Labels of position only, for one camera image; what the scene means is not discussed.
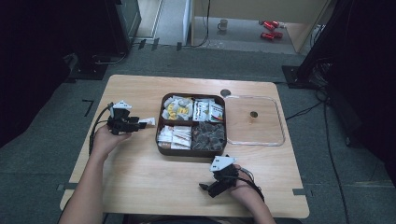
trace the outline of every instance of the food compartment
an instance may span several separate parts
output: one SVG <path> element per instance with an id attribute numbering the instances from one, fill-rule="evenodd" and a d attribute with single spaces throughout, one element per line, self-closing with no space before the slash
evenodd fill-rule
<path id="1" fill-rule="evenodd" d="M 227 144 L 225 104 L 219 96 L 166 94 L 158 121 L 156 143 L 163 155 L 211 158 Z"/>

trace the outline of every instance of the clear plastic tray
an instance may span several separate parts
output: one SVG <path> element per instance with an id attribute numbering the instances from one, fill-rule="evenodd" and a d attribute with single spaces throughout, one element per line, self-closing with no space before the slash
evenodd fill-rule
<path id="1" fill-rule="evenodd" d="M 233 145 L 279 147 L 285 142 L 277 103 L 267 96 L 228 95 L 227 141 Z"/>

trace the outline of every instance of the floor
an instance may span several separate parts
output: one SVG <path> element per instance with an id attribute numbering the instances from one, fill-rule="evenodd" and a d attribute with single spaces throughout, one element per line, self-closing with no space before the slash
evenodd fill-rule
<path id="1" fill-rule="evenodd" d="M 182 22 L 186 1 L 141 0 L 139 1 L 139 6 L 142 13 L 142 22 L 153 21 L 154 18 L 158 20 L 157 23 L 149 22 L 148 24 L 142 23 L 140 25 L 136 39 L 137 42 L 146 39 L 147 43 L 153 43 L 155 38 L 159 38 L 160 45 L 176 46 L 177 42 L 183 42 Z M 283 34 L 282 38 L 267 40 L 261 38 L 261 33 L 266 32 L 266 29 L 262 25 L 259 25 L 258 21 L 227 19 L 227 30 L 220 31 L 218 24 L 221 18 L 209 18 L 208 21 L 206 18 L 201 17 L 195 17 L 194 19 L 195 37 L 193 39 L 193 45 L 202 44 L 201 48 L 306 55 L 310 50 L 310 42 L 312 42 L 308 40 L 303 49 L 297 53 L 291 44 L 287 32 L 287 24 L 285 24 L 285 28 L 276 28 L 277 32 Z M 209 35 L 208 39 L 204 42 L 206 27 L 208 27 Z M 153 30 L 152 35 L 140 35 L 143 30 Z"/>

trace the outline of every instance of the wooden table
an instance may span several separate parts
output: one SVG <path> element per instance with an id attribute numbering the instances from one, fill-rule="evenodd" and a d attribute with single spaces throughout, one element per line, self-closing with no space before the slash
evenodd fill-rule
<path id="1" fill-rule="evenodd" d="M 332 0 L 216 0 L 210 3 L 212 18 L 287 23 L 291 43 L 300 52 L 306 39 L 325 14 Z M 192 0 L 191 41 L 195 17 L 206 17 L 208 0 Z"/>
<path id="2" fill-rule="evenodd" d="M 131 115 L 141 119 L 154 117 L 158 121 L 161 101 L 166 93 L 185 92 L 219 95 L 223 89 L 234 95 L 269 96 L 278 102 L 286 141 L 281 147 L 236 146 L 228 144 L 224 154 L 237 159 L 255 176 L 262 188 L 265 201 L 274 217 L 299 217 L 309 215 L 304 195 L 294 195 L 294 189 L 302 189 L 302 181 L 276 85 L 267 82 L 195 79 L 178 77 L 139 77 L 115 75 L 107 83 L 102 100 L 95 114 L 110 102 L 124 100 L 132 105 Z M 238 204 L 228 192 L 211 198 L 202 191 L 199 183 L 211 184 L 213 174 L 209 171 L 211 159 L 169 157 L 157 148 L 157 127 L 148 127 L 125 142 L 109 156 L 104 170 L 105 212 L 123 214 L 186 215 L 212 217 L 250 217 L 247 209 Z M 89 134 L 70 183 L 81 178 L 88 159 Z M 61 208 L 72 195 L 66 190 Z"/>

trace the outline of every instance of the hand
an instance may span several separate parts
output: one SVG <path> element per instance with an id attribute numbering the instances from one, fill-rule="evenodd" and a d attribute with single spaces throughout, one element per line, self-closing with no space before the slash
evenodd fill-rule
<path id="1" fill-rule="evenodd" d="M 93 139 L 93 149 L 91 156 L 107 159 L 108 154 L 117 146 L 117 144 L 131 136 L 130 133 L 115 135 L 110 132 L 107 125 L 99 128 Z"/>

